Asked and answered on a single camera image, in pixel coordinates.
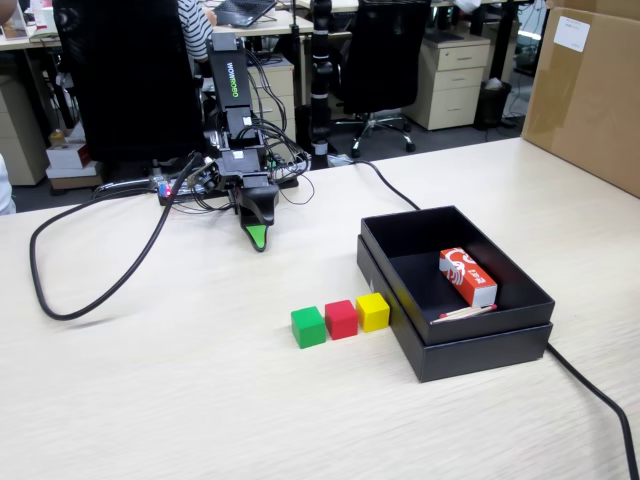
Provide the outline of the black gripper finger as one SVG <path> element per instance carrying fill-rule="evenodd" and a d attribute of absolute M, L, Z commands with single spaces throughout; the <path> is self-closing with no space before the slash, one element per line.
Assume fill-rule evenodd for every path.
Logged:
<path fill-rule="evenodd" d="M 257 252 L 264 252 L 266 250 L 268 239 L 267 225 L 242 225 L 241 228 L 249 238 L 252 247 Z"/>
<path fill-rule="evenodd" d="M 240 224 L 242 227 L 264 225 L 270 227 L 275 222 L 275 207 L 278 203 L 277 185 L 245 188 L 237 192 Z"/>

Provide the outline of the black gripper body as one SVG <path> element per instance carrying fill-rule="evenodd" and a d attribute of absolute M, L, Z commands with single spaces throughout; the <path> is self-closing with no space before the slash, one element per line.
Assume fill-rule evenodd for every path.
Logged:
<path fill-rule="evenodd" d="M 214 165 L 216 189 L 219 191 L 269 184 L 269 175 L 261 166 L 259 149 L 225 150 Z"/>

